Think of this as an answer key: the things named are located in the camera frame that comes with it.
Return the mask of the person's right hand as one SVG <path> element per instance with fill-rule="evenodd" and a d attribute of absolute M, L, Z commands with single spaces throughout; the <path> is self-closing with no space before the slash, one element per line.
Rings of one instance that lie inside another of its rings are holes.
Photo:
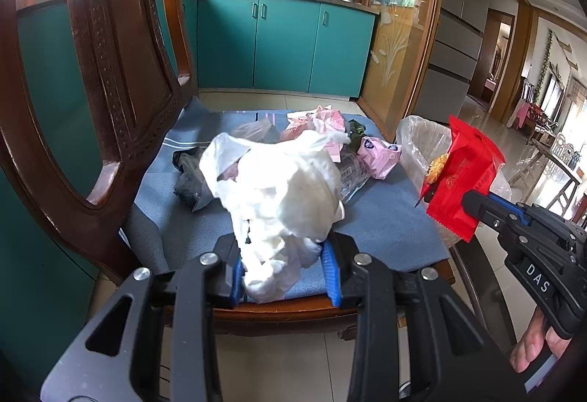
<path fill-rule="evenodd" d="M 536 307 L 526 331 L 510 353 L 510 365 L 516 373 L 522 373 L 537 359 L 544 346 L 560 358 L 570 342 L 570 339 L 561 338 L 552 327 L 547 326 L 544 313 Z"/>

